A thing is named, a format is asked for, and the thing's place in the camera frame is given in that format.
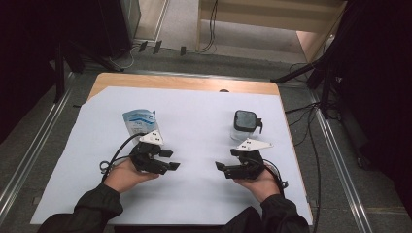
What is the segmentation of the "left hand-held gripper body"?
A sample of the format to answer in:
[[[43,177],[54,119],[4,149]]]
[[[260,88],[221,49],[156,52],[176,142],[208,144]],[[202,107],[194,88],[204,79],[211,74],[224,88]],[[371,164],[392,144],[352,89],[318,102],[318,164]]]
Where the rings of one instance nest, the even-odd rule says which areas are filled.
[[[154,159],[161,153],[163,139],[158,130],[154,130],[139,138],[138,144],[132,149],[129,157],[138,171],[164,175],[169,164]]]

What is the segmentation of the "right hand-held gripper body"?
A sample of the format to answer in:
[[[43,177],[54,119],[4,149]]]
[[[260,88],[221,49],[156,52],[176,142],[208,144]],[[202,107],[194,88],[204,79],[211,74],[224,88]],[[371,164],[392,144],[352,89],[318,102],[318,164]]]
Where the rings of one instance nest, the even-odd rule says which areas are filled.
[[[227,179],[254,180],[265,169],[260,150],[272,148],[271,143],[255,139],[246,139],[235,149],[240,151],[239,156],[235,156],[240,161],[239,165],[226,166],[224,175]]]

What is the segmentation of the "blue white refill pouch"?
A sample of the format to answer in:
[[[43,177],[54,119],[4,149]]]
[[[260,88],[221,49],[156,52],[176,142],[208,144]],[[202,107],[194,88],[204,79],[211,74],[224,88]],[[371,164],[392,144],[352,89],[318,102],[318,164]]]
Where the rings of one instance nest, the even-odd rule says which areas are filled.
[[[133,110],[122,114],[127,131],[131,136],[134,145],[140,143],[140,138],[144,137],[144,143],[162,145],[155,111],[145,109]]]

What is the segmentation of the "person's right hand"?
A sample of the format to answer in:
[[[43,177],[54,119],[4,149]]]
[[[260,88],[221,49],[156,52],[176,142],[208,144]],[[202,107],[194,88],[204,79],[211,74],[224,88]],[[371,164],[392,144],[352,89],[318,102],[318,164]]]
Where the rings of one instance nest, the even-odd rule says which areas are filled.
[[[280,188],[272,175],[272,167],[269,164],[265,166],[266,168],[254,180],[235,180],[236,183],[247,188],[259,203],[271,195],[280,194]]]

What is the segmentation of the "person's left hand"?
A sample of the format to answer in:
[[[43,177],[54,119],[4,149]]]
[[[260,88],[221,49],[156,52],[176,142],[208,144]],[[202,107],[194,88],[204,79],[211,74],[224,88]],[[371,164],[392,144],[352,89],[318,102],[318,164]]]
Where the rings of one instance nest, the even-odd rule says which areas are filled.
[[[118,164],[103,184],[118,193],[125,193],[139,183],[157,179],[159,174],[137,171],[130,158]]]

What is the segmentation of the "white paper sheet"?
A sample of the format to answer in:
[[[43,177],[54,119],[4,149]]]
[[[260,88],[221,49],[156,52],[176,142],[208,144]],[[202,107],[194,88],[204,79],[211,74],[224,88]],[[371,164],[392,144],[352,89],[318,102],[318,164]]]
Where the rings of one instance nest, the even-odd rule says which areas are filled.
[[[262,119],[262,132],[255,136],[273,147],[261,150],[261,155],[279,168],[289,184],[286,196],[299,214],[312,217],[279,96],[109,86],[81,106],[32,223],[72,212],[80,197],[101,182],[100,162],[130,153],[122,114],[136,109],[155,111],[164,146],[180,166],[124,193],[123,212],[112,224],[218,225],[249,206],[257,207],[254,196],[215,164],[237,162],[230,154],[238,145],[230,137],[237,110],[252,111]]]

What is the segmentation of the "person's black jacket torso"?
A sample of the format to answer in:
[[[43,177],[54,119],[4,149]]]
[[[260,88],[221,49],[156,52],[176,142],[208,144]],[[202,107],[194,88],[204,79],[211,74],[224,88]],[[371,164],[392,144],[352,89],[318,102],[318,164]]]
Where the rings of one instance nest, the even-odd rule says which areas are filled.
[[[262,233],[260,215],[248,207],[225,225],[218,226],[115,226],[115,233]]]

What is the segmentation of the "black stand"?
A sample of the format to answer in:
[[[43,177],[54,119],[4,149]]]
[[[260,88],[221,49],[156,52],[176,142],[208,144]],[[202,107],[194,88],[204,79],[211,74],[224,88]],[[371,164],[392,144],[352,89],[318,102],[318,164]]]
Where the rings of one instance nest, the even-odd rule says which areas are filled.
[[[81,45],[73,40],[60,40],[54,47],[54,71],[55,71],[55,97],[54,103],[57,103],[65,92],[65,76],[64,76],[64,62],[67,62],[69,67],[75,73],[82,73],[85,65],[81,59],[81,55],[91,58],[108,71],[122,72],[123,68],[116,68],[113,64],[104,60],[92,50]]]
[[[339,50],[342,39],[342,35],[336,35],[321,57],[281,78],[271,79],[270,81],[272,83],[285,83],[311,71],[312,74],[306,81],[306,86],[309,89],[316,89],[320,84],[323,85],[320,110],[324,117],[327,117],[328,96],[330,93],[331,80],[334,77],[333,56]]]

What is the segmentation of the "grey cabinet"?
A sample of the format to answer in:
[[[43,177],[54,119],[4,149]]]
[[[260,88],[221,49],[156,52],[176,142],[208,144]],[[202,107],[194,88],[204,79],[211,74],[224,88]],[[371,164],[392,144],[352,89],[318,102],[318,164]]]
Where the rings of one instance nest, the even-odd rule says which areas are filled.
[[[117,56],[131,49],[141,18],[139,0],[98,0],[102,23],[102,51]]]

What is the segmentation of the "light wooden shelf unit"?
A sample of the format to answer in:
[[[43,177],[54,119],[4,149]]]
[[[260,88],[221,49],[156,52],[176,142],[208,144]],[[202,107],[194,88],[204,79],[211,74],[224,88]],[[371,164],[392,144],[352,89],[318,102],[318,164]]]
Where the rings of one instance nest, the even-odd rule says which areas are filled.
[[[347,6],[346,0],[198,0],[197,50],[201,20],[211,16],[215,1],[217,21],[294,30],[307,62],[336,32]]]

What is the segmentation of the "black curtain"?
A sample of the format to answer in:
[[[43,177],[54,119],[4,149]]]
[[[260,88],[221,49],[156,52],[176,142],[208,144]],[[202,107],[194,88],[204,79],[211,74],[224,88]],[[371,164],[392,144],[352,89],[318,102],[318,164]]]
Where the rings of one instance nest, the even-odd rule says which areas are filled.
[[[0,144],[55,87],[54,47],[85,0],[0,0]]]
[[[338,91],[366,137],[360,153],[412,217],[412,0],[349,0],[341,25]]]

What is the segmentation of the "metal floor rail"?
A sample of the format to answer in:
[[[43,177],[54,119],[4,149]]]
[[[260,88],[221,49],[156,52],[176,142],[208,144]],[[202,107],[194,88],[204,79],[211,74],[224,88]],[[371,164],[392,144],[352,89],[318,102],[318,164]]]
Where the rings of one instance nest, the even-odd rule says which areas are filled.
[[[40,152],[42,151],[45,142],[49,138],[52,130],[60,117],[66,103],[72,93],[72,85],[76,75],[70,72],[66,84],[66,90],[62,97],[51,106],[46,119],[43,121],[40,129],[37,131],[33,141],[25,152],[22,160],[17,166],[11,179],[5,186],[5,189],[0,194],[0,226],[5,221],[10,209],[12,208],[17,196],[22,189],[32,167],[34,166]]]
[[[334,134],[327,119],[321,109],[316,111],[316,116],[320,124],[321,130],[326,139],[326,144],[334,163],[336,173],[342,185],[347,202],[349,204],[354,221],[360,233],[373,233],[371,224],[369,222],[365,207],[361,201],[358,191],[353,183],[352,177],[346,166],[345,160],[342,156],[341,150],[335,140]]]

